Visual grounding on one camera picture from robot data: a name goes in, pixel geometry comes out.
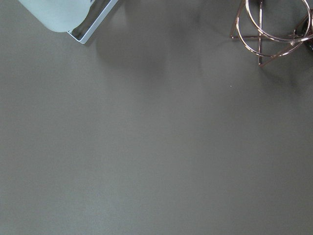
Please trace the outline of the white cup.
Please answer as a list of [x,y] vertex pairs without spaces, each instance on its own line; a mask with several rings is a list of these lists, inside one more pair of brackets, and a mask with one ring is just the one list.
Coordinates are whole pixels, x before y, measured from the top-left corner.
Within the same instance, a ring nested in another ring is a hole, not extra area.
[[20,3],[54,32],[67,32],[79,26],[91,7],[90,0],[21,0]]

